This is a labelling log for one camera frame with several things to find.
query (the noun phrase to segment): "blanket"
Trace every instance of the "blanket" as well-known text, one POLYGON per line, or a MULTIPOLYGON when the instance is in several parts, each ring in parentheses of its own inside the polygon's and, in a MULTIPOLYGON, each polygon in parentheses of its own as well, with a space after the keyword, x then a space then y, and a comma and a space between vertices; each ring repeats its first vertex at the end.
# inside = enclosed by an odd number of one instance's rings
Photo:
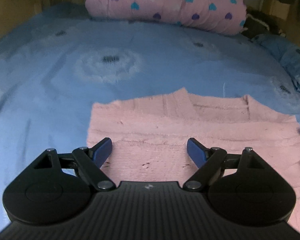
POLYGON ((246 95, 202 97, 185 89, 172 94, 114 101, 92 108, 87 143, 104 137, 113 152, 101 167, 117 185, 122 180, 178 181, 182 185, 197 167, 186 152, 196 138, 206 147, 241 154, 253 147, 297 195, 289 224, 300 232, 300 125, 246 95))
POLYGON ((300 48, 282 36, 261 34, 253 42, 265 48, 290 76, 295 90, 300 93, 300 48))

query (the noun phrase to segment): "ribbed black surface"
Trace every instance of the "ribbed black surface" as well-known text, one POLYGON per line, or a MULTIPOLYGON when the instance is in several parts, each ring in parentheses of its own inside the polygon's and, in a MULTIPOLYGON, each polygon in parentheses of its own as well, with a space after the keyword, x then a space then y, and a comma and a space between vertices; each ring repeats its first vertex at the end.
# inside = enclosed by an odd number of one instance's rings
POLYGON ((98 193, 85 211, 58 225, 12 223, 0 240, 299 240, 286 223, 267 228, 233 224, 216 214, 199 193, 177 182, 122 182, 98 193))

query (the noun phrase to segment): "bed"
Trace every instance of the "bed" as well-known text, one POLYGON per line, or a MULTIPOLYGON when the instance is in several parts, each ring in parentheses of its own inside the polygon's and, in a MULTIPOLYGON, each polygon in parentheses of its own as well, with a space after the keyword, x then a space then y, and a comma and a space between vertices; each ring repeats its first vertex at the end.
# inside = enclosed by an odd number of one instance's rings
POLYGON ((96 21, 59 3, 0 39, 0 231, 5 187, 42 151, 85 146, 92 104, 185 87, 295 114, 300 93, 280 64, 242 35, 162 23, 96 21))

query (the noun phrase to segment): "pink pillow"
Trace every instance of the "pink pillow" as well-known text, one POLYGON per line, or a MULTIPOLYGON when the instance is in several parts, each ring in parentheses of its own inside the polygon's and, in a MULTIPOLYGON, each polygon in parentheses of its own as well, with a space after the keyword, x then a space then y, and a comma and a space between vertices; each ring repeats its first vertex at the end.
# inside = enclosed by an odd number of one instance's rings
POLYGON ((156 20, 235 35, 246 19, 244 0, 86 0, 93 17, 156 20))

